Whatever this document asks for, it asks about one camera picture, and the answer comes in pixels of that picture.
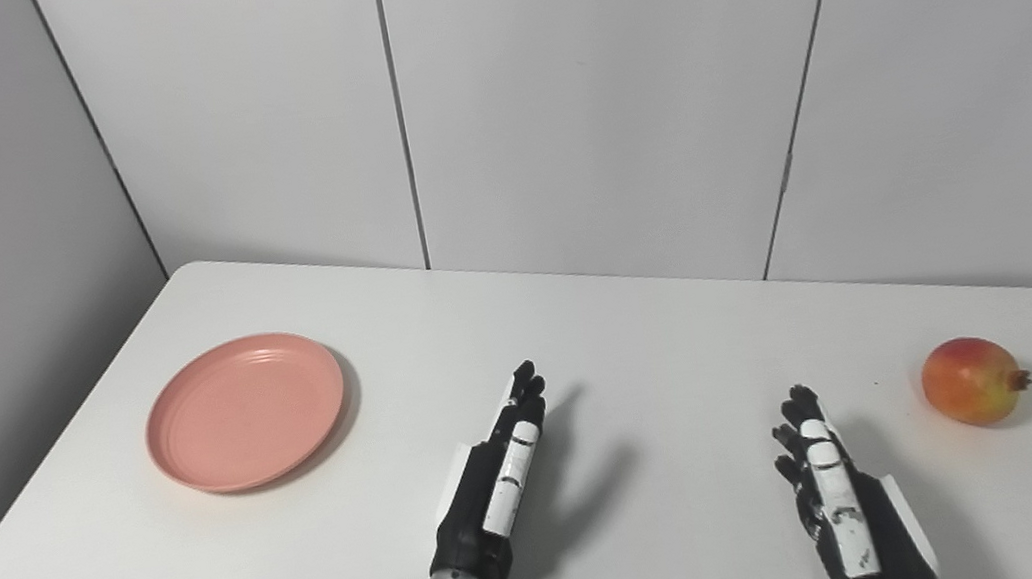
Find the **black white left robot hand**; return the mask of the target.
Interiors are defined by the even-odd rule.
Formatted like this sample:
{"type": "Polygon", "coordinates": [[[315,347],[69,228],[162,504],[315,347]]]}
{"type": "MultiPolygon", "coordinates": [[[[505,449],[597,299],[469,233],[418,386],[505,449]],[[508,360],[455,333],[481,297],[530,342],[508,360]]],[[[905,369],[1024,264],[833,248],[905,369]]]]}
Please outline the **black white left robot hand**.
{"type": "Polygon", "coordinates": [[[467,448],[436,530],[429,572],[451,579],[507,579],[511,538],[544,432],[546,384],[533,361],[514,369],[485,440],[467,448]]]}

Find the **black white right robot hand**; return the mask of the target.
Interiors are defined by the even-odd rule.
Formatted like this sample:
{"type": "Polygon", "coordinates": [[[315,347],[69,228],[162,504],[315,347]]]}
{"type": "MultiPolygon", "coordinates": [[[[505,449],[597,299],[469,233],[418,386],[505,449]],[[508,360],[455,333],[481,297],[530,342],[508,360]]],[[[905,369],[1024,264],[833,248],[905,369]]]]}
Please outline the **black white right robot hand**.
{"type": "Polygon", "coordinates": [[[915,511],[888,474],[861,471],[813,389],[791,387],[772,436],[801,525],[828,579],[939,579],[915,511]]]}

